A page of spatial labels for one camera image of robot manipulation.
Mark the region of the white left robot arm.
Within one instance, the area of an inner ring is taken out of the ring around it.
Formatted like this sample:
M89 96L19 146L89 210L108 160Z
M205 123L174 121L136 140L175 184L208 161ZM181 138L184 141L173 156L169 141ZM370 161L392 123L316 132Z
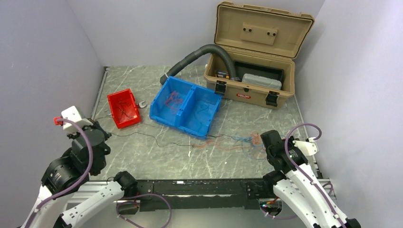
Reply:
M24 228L79 228L113 201L129 200L138 193L138 181L127 171L118 172L106 186L80 204L65 210L67 202L91 175L99 175L111 152L106 140L111 137L98 121L74 123L55 118L57 125L70 124L72 145L52 161L42 179L36 202L23 223Z

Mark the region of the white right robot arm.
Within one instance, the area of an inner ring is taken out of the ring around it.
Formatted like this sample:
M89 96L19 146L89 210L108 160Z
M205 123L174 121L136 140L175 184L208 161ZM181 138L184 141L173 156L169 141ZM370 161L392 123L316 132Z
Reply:
M276 130L262 133L260 137L267 160L274 167L274 171L263 176L264 195L279 197L307 228L361 226L334 203L312 171L307 156L318 151L315 137L305 141L291 136L282 139Z

